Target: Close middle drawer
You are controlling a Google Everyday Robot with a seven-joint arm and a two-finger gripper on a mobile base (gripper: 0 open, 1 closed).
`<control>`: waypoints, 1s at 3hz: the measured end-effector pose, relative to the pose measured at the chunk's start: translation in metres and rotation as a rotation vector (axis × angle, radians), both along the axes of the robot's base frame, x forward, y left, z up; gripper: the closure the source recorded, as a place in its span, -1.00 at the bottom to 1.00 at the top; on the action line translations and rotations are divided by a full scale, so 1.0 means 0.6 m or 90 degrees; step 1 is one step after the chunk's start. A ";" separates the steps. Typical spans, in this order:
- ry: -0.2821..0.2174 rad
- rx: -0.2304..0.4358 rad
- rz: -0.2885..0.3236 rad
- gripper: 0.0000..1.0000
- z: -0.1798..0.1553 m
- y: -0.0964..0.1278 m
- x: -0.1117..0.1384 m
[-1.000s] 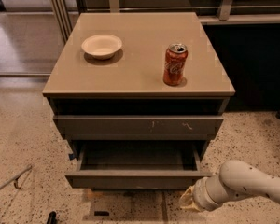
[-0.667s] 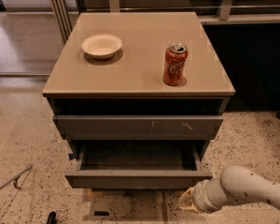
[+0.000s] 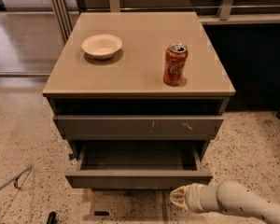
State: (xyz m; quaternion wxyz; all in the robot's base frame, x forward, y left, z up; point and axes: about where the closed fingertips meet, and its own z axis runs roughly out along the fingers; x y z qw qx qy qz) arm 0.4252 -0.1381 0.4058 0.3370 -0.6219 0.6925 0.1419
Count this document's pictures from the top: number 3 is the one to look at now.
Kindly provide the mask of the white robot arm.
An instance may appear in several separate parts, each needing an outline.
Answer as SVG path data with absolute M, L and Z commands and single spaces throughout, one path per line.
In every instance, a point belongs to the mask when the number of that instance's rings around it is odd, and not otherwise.
M 268 201 L 233 181 L 224 181 L 216 186 L 197 183 L 182 186 L 170 193 L 170 200 L 176 206 L 197 214 L 216 212 L 254 217 L 266 224 L 280 224 L 279 203 Z

